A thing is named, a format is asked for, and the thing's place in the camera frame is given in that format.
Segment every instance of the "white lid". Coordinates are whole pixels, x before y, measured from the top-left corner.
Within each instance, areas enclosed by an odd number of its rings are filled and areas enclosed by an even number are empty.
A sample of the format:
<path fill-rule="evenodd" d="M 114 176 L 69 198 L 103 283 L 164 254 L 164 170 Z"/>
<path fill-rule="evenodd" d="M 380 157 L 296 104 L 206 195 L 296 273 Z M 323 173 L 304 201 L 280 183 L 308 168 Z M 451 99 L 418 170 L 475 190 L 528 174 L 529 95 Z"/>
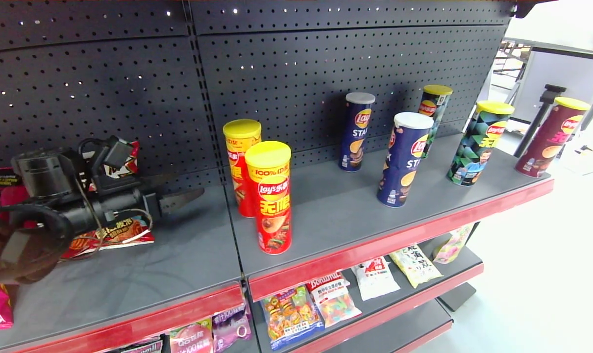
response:
<path fill-rule="evenodd" d="M 364 92 L 351 92 L 345 97 L 347 102 L 356 104 L 373 104 L 375 103 L 375 96 Z"/>
<path fill-rule="evenodd" d="M 434 120 L 424 114 L 415 112 L 403 112 L 395 115 L 395 127 L 409 127 L 410 129 L 429 129 L 434 124 Z"/>

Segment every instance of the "lay's chip can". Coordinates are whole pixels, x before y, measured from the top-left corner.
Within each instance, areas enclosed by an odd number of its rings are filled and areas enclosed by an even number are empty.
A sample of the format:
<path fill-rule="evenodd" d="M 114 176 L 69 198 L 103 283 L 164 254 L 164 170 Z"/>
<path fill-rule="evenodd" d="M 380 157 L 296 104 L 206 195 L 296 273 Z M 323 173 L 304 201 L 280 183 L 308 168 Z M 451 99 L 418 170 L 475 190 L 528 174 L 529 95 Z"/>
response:
<path fill-rule="evenodd" d="M 346 128 L 341 143 L 338 166 L 347 172 L 357 172 L 362 167 L 364 139 L 371 119 L 371 105 L 375 96 L 370 93 L 352 92 L 346 95 Z"/>
<path fill-rule="evenodd" d="M 395 115 L 395 127 L 390 135 L 377 191 L 377 199 L 384 205 L 401 207 L 406 203 L 433 124 L 434 121 L 424 114 L 403 112 Z"/>
<path fill-rule="evenodd" d="M 251 119 L 229 121 L 222 127 L 227 142 L 231 181 L 236 194 L 238 211 L 244 217 L 255 217 L 254 200 L 251 197 L 251 180 L 247 172 L 245 152 L 261 141 L 261 123 Z"/>
<path fill-rule="evenodd" d="M 513 112 L 514 107 L 503 102 L 479 101 L 476 104 L 447 172 L 449 180 L 463 187 L 475 185 Z"/>
<path fill-rule="evenodd" d="M 259 248 L 281 254 L 292 244 L 290 221 L 290 147 L 265 141 L 245 153 L 252 181 Z"/>
<path fill-rule="evenodd" d="M 429 148 L 436 138 L 436 132 L 438 132 L 440 121 L 443 119 L 447 103 L 449 103 L 449 97 L 451 97 L 452 93 L 453 89 L 442 85 L 427 85 L 422 88 L 422 98 L 420 99 L 418 112 L 431 116 L 434 120 L 434 125 L 429 130 L 427 136 L 422 158 L 427 158 L 429 154 Z"/>
<path fill-rule="evenodd" d="M 577 99 L 556 98 L 556 105 L 514 168 L 532 178 L 542 177 L 590 107 Z"/>

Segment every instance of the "yellow lid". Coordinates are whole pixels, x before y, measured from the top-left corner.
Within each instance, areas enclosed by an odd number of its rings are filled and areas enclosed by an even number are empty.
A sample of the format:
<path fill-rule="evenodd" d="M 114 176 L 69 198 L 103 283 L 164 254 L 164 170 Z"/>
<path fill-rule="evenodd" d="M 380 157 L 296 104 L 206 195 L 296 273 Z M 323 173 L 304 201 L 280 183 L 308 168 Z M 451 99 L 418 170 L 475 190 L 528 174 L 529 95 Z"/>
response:
<path fill-rule="evenodd" d="M 494 114 L 512 114 L 514 112 L 514 107 L 499 101 L 479 101 L 477 103 L 477 108 L 480 110 L 485 110 L 487 112 L 491 112 Z"/>
<path fill-rule="evenodd" d="M 290 147 L 279 141 L 264 141 L 245 152 L 247 164 L 255 168 L 274 168 L 290 161 Z"/>
<path fill-rule="evenodd" d="M 453 93 L 453 89 L 442 85 L 427 85 L 423 87 L 422 90 L 431 94 L 435 94 L 437 96 L 446 96 L 447 94 Z"/>
<path fill-rule="evenodd" d="M 252 138 L 261 134 L 261 123 L 251 119 L 229 121 L 222 127 L 222 133 L 228 138 Z"/>
<path fill-rule="evenodd" d="M 564 105 L 567 108 L 576 110 L 588 110 L 591 108 L 591 105 L 586 102 L 568 97 L 556 97 L 555 102 L 556 104 Z"/>

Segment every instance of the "red shelf edge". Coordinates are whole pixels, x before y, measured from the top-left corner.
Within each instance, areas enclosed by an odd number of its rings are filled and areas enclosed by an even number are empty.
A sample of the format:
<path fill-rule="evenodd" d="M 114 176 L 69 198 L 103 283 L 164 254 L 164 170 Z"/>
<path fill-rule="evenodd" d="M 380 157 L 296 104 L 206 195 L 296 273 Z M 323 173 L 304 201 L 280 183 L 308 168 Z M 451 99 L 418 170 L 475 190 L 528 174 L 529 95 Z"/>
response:
<path fill-rule="evenodd" d="M 361 333 L 379 326 L 382 324 L 382 322 L 387 322 L 388 320 L 394 319 L 395 317 L 402 315 L 413 308 L 416 308 L 417 306 L 427 303 L 429 300 L 433 300 L 436 297 L 445 294 L 446 292 L 452 290 L 462 283 L 467 282 L 469 279 L 477 276 L 483 271 L 483 263 L 475 265 L 458 275 L 446 279 L 435 286 L 432 286 L 416 295 L 413 295 L 412 297 L 409 297 L 408 299 L 404 299 L 399 303 L 393 304 L 388 306 L 388 308 L 378 311 L 377 313 L 374 313 L 361 320 L 357 320 L 356 322 L 353 322 L 353 324 L 342 327 L 328 335 L 324 335 L 323 337 L 314 340 L 305 346 L 295 349 L 293 352 L 324 352 L 327 349 L 337 346 L 348 339 L 351 339 Z"/>
<path fill-rule="evenodd" d="M 357 244 L 310 261 L 295 264 L 281 271 L 260 277 L 250 277 L 249 287 L 252 299 L 254 302 L 258 302 L 281 291 L 306 283 L 313 278 L 350 268 L 350 266 L 362 261 L 387 255 L 412 244 L 428 241 L 465 224 L 476 222 L 489 215 L 549 194 L 553 188 L 554 179 L 546 179 L 531 187 L 433 219 L 413 228 L 383 235 L 366 243 Z"/>
<path fill-rule="evenodd" d="M 395 351 L 395 353 L 410 353 L 413 350 L 417 349 L 418 347 L 426 344 L 430 340 L 433 340 L 436 337 L 442 335 L 443 333 L 449 331 L 451 329 L 452 325 L 453 325 L 453 320 L 448 321 L 446 324 L 438 327 L 436 330 L 431 331 L 427 335 L 422 336 L 421 338 L 415 340 L 411 344 L 408 344 L 407 346 L 402 347 L 398 351 Z"/>
<path fill-rule="evenodd" d="M 159 334 L 163 331 L 185 326 L 205 319 L 214 313 L 237 307 L 242 304 L 242 291 L 239 284 L 214 291 L 207 295 L 167 306 L 164 309 L 138 315 L 131 319 L 122 317 L 115 324 L 89 328 L 68 334 L 68 338 L 55 340 L 35 347 L 28 347 L 15 353 L 86 353 L 100 352 L 128 346 Z"/>

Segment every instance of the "white wall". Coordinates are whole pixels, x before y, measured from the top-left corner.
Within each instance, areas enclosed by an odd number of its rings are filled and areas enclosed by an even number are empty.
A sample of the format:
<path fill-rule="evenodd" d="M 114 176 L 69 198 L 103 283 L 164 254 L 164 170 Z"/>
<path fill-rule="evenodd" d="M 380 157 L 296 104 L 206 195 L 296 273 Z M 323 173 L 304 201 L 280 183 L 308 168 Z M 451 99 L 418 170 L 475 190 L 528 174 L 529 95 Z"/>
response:
<path fill-rule="evenodd" d="M 593 50 L 593 0 L 558 0 L 513 18 L 505 36 Z"/>

